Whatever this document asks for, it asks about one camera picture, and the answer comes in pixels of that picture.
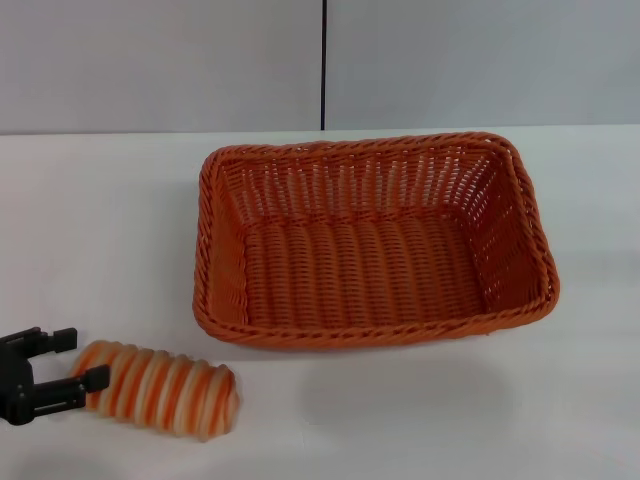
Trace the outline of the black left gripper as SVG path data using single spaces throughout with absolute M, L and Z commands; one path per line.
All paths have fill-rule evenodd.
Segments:
M 77 343 L 75 328 L 49 334 L 33 327 L 1 338 L 3 420 L 22 426 L 34 417 L 82 409 L 88 394 L 101 392 L 110 385 L 111 369 L 106 364 L 89 368 L 75 377 L 34 385 L 33 370 L 25 357 L 74 350 Z

